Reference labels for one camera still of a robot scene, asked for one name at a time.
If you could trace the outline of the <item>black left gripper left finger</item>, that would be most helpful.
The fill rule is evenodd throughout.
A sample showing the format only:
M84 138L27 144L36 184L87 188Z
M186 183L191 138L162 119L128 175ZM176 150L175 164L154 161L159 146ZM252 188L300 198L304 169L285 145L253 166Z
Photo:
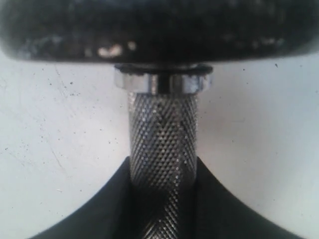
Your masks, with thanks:
M111 179L67 218L36 234L36 239L144 239L137 183L147 158L127 157Z

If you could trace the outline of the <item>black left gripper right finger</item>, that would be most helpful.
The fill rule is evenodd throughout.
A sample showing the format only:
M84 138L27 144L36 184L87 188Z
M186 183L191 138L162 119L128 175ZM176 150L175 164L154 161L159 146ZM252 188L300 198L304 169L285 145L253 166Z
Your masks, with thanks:
M271 222L241 202L196 159L190 219L182 239L297 239L298 235Z

